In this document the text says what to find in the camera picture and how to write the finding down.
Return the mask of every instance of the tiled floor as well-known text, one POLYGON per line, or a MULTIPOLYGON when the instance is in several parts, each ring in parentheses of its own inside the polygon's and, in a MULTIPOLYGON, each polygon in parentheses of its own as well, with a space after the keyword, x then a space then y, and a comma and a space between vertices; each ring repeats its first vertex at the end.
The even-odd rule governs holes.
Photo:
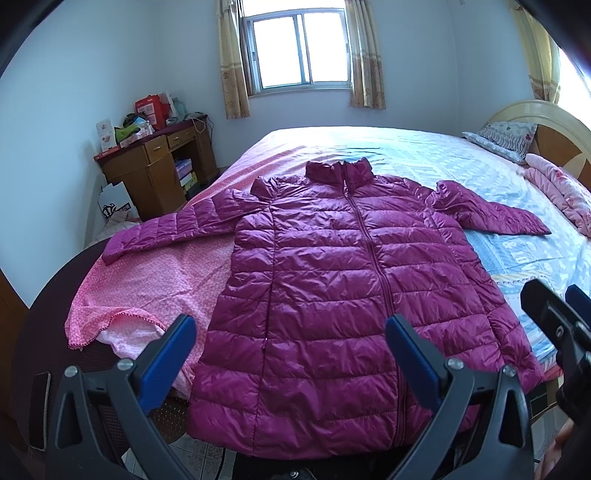
MULTIPOLYGON (((215 480, 222 463, 223 449, 221 447, 192 439, 188 435, 183 435, 170 447, 196 480, 215 480)), ((235 458, 236 452, 226 450, 219 480, 232 479, 235 458)), ((140 478, 148 480, 131 449, 123 456, 123 460, 127 470, 140 478)))

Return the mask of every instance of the window frame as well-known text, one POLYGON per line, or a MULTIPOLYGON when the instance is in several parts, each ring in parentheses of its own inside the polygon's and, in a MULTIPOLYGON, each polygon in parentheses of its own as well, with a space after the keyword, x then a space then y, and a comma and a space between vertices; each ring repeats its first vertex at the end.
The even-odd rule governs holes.
POLYGON ((246 32, 246 47, 248 49, 248 61, 251 71, 251 82, 253 95, 265 95, 268 93, 293 92, 297 90, 319 90, 319 89, 349 89, 351 85, 351 50, 349 47, 349 30, 347 28, 347 20, 345 17, 345 10, 343 8, 298 8, 292 10, 283 10, 279 12, 269 12, 266 14, 253 15, 251 17, 244 17, 242 19, 246 32), (347 53, 347 80, 344 82, 314 82, 312 78, 312 67, 310 63, 310 50, 308 47, 308 35, 306 31, 305 14, 311 13, 337 13, 340 15, 341 24, 343 27, 343 39, 345 41, 345 50, 347 53), (298 15, 301 15, 302 30, 304 38, 301 38, 300 27, 298 25, 298 15), (298 48, 298 57, 300 61, 301 83, 290 83, 287 85, 276 85, 272 87, 263 87, 261 72, 259 69, 258 47, 256 44, 254 24, 258 21, 271 20, 274 18, 289 18, 293 19, 295 41, 298 48), (306 81, 306 70, 304 67, 303 49, 306 49, 307 68, 310 80, 306 81))

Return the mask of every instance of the magenta down jacket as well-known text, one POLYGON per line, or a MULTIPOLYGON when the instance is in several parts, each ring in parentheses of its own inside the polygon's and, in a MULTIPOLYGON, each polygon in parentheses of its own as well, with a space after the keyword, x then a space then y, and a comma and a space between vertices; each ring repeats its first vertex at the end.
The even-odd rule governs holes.
POLYGON ((386 346, 395 312, 446 357, 489 371, 513 364, 526 391, 540 382, 525 332, 462 229, 550 233, 459 183, 433 191, 374 176, 362 159, 227 190, 120 232, 103 258, 234 232, 189 434, 262 458, 321 458, 408 444, 426 425, 386 346))

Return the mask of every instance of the white box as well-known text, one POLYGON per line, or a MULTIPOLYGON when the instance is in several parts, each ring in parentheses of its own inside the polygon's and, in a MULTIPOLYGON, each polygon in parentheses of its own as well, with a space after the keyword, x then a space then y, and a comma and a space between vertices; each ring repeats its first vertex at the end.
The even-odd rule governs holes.
POLYGON ((117 146, 115 139, 115 129, 111 124, 111 119, 107 118, 96 124, 96 132, 99 134, 100 148, 103 152, 117 146))

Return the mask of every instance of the jacket zipper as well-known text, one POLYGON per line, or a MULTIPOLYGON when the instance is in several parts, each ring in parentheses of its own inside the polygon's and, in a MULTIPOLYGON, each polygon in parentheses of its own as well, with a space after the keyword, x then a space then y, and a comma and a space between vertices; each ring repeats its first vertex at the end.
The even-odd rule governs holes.
MULTIPOLYGON (((394 315, 394 301, 392 299, 392 291, 390 289, 390 285, 388 283, 388 279, 386 278, 386 274, 379 266, 378 257, 375 253, 375 245, 371 240, 371 236, 369 235, 368 229, 365 226, 363 219, 361 217, 361 212, 357 207, 357 204, 353 200, 351 196, 351 188, 349 187, 349 175, 347 173, 347 169, 345 165, 342 165, 342 170, 344 174, 345 181, 343 183, 343 195, 351 205, 353 212, 355 213, 355 217, 357 218, 357 222, 359 227, 361 228, 361 232, 365 237, 365 242, 368 245, 369 256, 374 264, 374 269, 378 274, 380 285, 382 286, 382 294, 384 295, 384 300, 386 302, 386 314, 388 317, 394 315)), ((396 446, 399 446, 402 441, 404 440, 404 436, 406 434, 406 425, 405 425, 405 418, 404 412, 406 409, 406 385, 404 381, 404 377, 402 375, 402 371, 400 370, 398 364, 396 364, 396 370, 398 374, 398 405, 397 405, 397 421, 396 421, 396 433, 394 434, 394 443, 396 446)))

